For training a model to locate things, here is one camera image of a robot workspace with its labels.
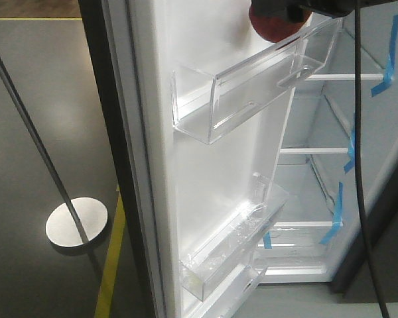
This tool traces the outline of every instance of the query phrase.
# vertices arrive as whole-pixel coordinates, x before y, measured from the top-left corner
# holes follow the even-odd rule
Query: door shelf
[[[259,252],[249,253],[188,318],[230,318],[262,281],[267,267],[267,260]]]
[[[310,26],[220,72],[178,64],[176,130],[212,144],[325,66],[342,20]]]
[[[276,221],[287,193],[273,186],[268,203],[245,202],[237,216],[203,248],[180,261],[182,286],[204,301]]]

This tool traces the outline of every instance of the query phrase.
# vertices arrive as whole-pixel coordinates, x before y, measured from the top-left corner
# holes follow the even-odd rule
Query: blue tape
[[[383,75],[383,81],[371,89],[372,97],[379,95],[382,91],[385,91],[392,85],[393,76],[395,74],[395,51],[397,47],[397,37],[398,15],[394,15],[392,21],[391,40],[389,41],[389,55],[387,56],[385,74]]]
[[[336,204],[334,206],[334,213],[333,213],[333,224],[332,228],[324,235],[321,239],[320,244],[328,244],[330,240],[339,232],[340,227],[342,225],[342,213],[344,212],[343,208],[343,192],[344,192],[344,184],[339,182],[339,194],[336,200]]]
[[[264,248],[265,249],[272,249],[273,247],[271,246],[271,235],[270,232],[265,233],[264,235]]]
[[[351,131],[350,145],[348,147],[348,156],[350,161],[344,166],[344,171],[347,174],[356,165],[356,129]]]

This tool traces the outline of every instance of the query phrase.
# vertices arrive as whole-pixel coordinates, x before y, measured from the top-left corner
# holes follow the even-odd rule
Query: floor
[[[326,284],[259,286],[233,318],[381,318],[375,303],[340,303]],[[388,304],[398,318],[398,303]]]
[[[100,200],[110,218],[87,250],[48,241],[63,201],[0,80],[0,318],[143,317],[126,229],[111,315],[95,316],[117,180],[82,22],[0,21],[0,54],[70,197]]]
[[[77,0],[0,0],[0,18],[79,18]]]

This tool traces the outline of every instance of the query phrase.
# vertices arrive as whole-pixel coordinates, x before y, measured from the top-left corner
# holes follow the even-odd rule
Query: yellow floor line
[[[0,21],[81,21],[81,18],[0,18]]]
[[[96,305],[94,318],[109,318],[111,313],[113,288],[115,287],[115,278],[117,275],[119,254],[121,252],[121,243],[124,235],[125,214],[121,195],[118,194],[117,209],[113,220],[111,239],[107,250],[103,276]]]

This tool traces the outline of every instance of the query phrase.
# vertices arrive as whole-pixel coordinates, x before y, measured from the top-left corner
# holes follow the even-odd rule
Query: refrigerator door
[[[157,317],[230,317],[265,275],[255,247],[288,196],[272,180],[293,90],[326,63],[340,26],[319,21],[272,46],[252,30],[248,7],[101,7],[117,92],[103,111],[108,131],[122,129],[111,145],[124,204],[137,200],[126,214]]]

